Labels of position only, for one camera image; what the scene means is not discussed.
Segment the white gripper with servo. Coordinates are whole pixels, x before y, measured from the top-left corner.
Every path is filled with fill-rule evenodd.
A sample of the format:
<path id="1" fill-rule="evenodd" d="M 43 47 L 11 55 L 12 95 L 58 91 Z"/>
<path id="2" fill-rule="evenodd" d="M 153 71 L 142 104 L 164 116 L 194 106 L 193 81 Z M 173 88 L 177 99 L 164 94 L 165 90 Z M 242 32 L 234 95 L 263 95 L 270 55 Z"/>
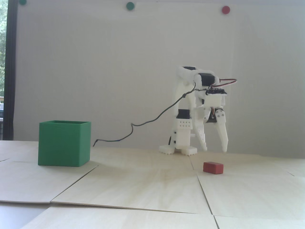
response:
<path id="1" fill-rule="evenodd" d="M 215 127 L 220 137 L 222 151 L 226 153 L 228 147 L 228 135 L 226 130 L 226 116 L 223 110 L 226 94 L 215 93 L 212 91 L 196 91 L 195 96 L 196 102 L 199 102 L 195 108 L 195 114 L 198 119 L 202 119 L 203 121 L 194 121 L 194 132 L 203 151 L 207 151 L 204 123 L 211 122 L 209 119 L 215 119 Z"/>

